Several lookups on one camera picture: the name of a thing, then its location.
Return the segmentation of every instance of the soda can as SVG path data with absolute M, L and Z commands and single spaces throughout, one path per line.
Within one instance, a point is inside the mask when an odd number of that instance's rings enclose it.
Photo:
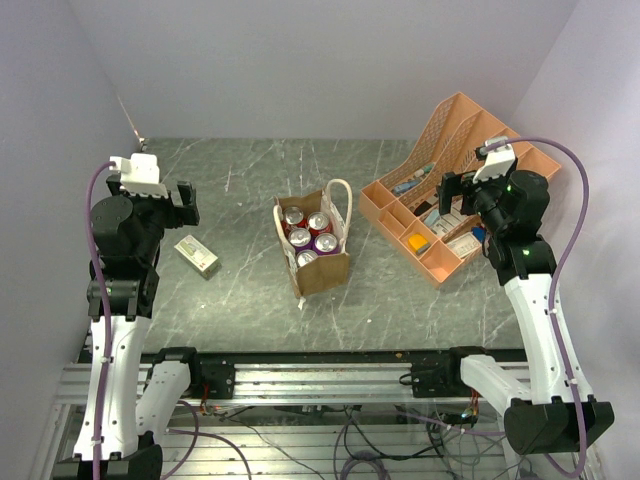
M 298 207 L 289 207 L 282 213 L 282 229 L 285 235 L 289 235 L 294 228 L 307 228 L 304 212 Z
M 338 239 L 332 233 L 321 233 L 313 242 L 313 251 L 318 255 L 331 255 L 338 250 Z
M 329 220 L 329 215 L 327 215 L 326 213 L 312 213 L 311 215 L 309 215 L 307 225 L 309 226 L 311 235 L 313 235 L 314 237 L 317 237 L 322 233 L 331 233 L 331 221 Z
M 294 228 L 289 234 L 289 243 L 293 245 L 296 253 L 308 250 L 311 246 L 311 233 L 306 228 Z
M 313 250 L 303 250 L 296 256 L 298 267 L 304 267 L 307 263 L 318 258 L 318 254 Z

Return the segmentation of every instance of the silver can lid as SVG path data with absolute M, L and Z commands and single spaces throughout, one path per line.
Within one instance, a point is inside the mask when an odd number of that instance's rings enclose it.
M 338 246 L 338 239 L 331 233 L 323 233 L 316 238 L 316 248 L 321 252 L 333 252 Z
M 329 226 L 329 216 L 322 212 L 315 212 L 309 215 L 309 228 L 322 230 Z
M 303 250 L 298 254 L 298 266 L 304 267 L 307 263 L 318 258 L 318 254 L 313 250 Z
M 284 221 L 289 225 L 297 225 L 304 220 L 304 213 L 298 207 L 289 207 L 284 213 Z
M 289 242 L 294 247 L 304 247 L 311 241 L 311 233 L 306 228 L 294 228 L 289 234 Z

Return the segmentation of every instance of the paper bag handle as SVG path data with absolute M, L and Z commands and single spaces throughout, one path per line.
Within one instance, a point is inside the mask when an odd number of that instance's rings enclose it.
M 349 235 L 349 225 L 351 224 L 351 211 L 353 210 L 353 192 L 351 191 L 351 186 L 349 186 L 349 184 L 347 182 L 345 182 L 344 180 L 340 179 L 340 178 L 334 178 L 333 180 L 329 180 L 329 183 L 327 183 L 327 188 L 325 189 L 326 193 L 327 193 L 327 200 L 329 201 L 329 204 L 332 204 L 333 202 L 331 201 L 331 187 L 333 187 L 334 185 L 342 185 L 345 190 L 347 191 L 347 218 L 344 221 L 344 232 L 343 232 L 343 242 L 346 243 L 347 241 L 347 236 Z
M 282 230 L 282 223 L 280 223 L 281 211 L 282 208 L 280 207 L 280 205 L 273 206 L 273 221 L 276 223 L 276 230 L 278 232 L 278 237 L 280 237 L 280 243 L 282 243 L 282 246 L 285 250 L 289 250 L 289 252 L 293 253 L 295 257 L 296 251 L 289 243 L 289 240 L 287 240 L 287 237 L 284 236 L 284 231 Z

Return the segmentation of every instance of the orange desk organizer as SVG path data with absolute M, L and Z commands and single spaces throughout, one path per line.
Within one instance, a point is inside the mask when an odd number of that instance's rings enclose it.
M 413 211 L 435 194 L 443 173 L 476 170 L 481 164 L 476 160 L 475 148 L 485 140 L 501 135 L 519 136 L 469 97 L 456 93 L 435 109 L 409 158 L 362 189 L 358 205 L 360 212 L 436 288 L 480 253 L 481 248 L 477 248 L 460 259 L 447 246 L 447 242 L 479 225 L 480 218 L 468 217 L 438 238 L 423 223 L 429 213 L 438 208 L 437 205 L 420 217 L 416 217 Z M 547 180 L 560 170 L 560 164 L 530 143 L 516 143 L 513 148 L 518 157 L 518 169 L 532 170 Z M 416 170 L 431 163 L 434 163 L 433 169 L 419 185 L 400 197 L 391 193 L 394 186 L 411 180 Z M 416 233 L 431 243 L 431 247 L 420 256 L 416 256 L 407 244 L 408 238 Z

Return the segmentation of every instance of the blue object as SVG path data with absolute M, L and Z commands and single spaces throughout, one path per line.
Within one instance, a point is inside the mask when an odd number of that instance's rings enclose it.
M 420 182 L 422 181 L 422 179 L 420 178 L 414 178 L 413 180 L 409 180 L 408 182 L 404 182 L 401 183 L 400 185 L 396 185 L 395 187 L 393 187 L 393 189 L 391 190 L 391 192 L 396 196 L 399 197 L 400 195 L 402 195 L 403 193 L 407 193 L 409 190 L 411 190 L 413 187 L 415 187 L 416 185 L 418 185 Z
M 473 227 L 471 233 L 478 239 L 480 243 L 484 242 L 484 238 L 487 236 L 487 231 L 482 227 Z
M 438 212 L 438 209 L 435 208 L 431 211 L 429 215 L 427 215 L 427 218 L 424 219 L 424 224 L 427 227 L 432 227 L 433 224 L 436 223 L 439 218 L 440 218 L 440 213 Z

